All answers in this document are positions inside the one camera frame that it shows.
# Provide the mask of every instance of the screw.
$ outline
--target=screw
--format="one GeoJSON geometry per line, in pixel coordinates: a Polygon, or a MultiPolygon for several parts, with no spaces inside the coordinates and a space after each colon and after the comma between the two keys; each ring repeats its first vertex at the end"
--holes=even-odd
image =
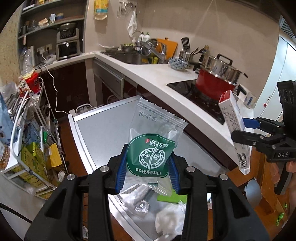
{"type": "Polygon", "coordinates": [[[223,181],[226,181],[228,179],[228,176],[226,174],[221,174],[220,175],[220,178],[223,180],[223,181]]]}
{"type": "Polygon", "coordinates": [[[68,179],[69,181],[72,181],[74,178],[75,178],[75,175],[74,175],[74,174],[69,174],[69,175],[67,176],[67,179],[68,179]]]}
{"type": "Polygon", "coordinates": [[[109,171],[109,167],[108,167],[108,166],[102,166],[102,167],[100,168],[100,171],[101,171],[101,172],[107,172],[107,171],[109,171]]]}
{"type": "Polygon", "coordinates": [[[187,170],[188,172],[195,172],[195,168],[194,168],[193,166],[188,166],[188,167],[186,167],[186,170],[187,170]]]}

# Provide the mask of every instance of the induction cooktop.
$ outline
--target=induction cooktop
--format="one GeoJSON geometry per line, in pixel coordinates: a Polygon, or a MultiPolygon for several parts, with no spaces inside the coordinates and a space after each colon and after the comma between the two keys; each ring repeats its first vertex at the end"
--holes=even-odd
{"type": "Polygon", "coordinates": [[[218,104],[200,92],[195,86],[195,83],[196,80],[186,80],[170,83],[167,84],[167,86],[191,100],[205,112],[211,115],[214,119],[216,119],[219,123],[224,124],[225,120],[218,104]]]}

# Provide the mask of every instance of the green label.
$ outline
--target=green label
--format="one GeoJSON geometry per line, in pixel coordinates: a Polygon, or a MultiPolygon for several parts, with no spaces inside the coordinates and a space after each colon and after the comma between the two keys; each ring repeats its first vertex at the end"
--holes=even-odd
{"type": "Polygon", "coordinates": [[[143,134],[128,144],[127,166],[139,177],[166,177],[166,160],[171,155],[175,142],[158,134],[143,134]]]}

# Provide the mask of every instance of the kitchen sink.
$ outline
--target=kitchen sink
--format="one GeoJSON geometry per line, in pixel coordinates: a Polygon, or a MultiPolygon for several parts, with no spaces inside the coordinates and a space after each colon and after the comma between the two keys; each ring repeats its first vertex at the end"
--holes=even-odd
{"type": "Polygon", "coordinates": [[[112,58],[115,58],[126,64],[151,64],[151,60],[148,57],[141,55],[137,51],[125,53],[123,51],[116,51],[114,53],[103,53],[112,58]]]}

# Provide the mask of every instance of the orange cutting board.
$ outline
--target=orange cutting board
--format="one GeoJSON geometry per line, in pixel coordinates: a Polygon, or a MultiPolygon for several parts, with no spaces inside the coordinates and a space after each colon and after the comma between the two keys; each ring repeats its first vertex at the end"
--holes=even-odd
{"type": "Polygon", "coordinates": [[[176,49],[178,47],[177,42],[169,41],[168,38],[166,39],[157,39],[158,42],[163,43],[167,46],[167,54],[166,59],[169,59],[174,56],[176,49]]]}

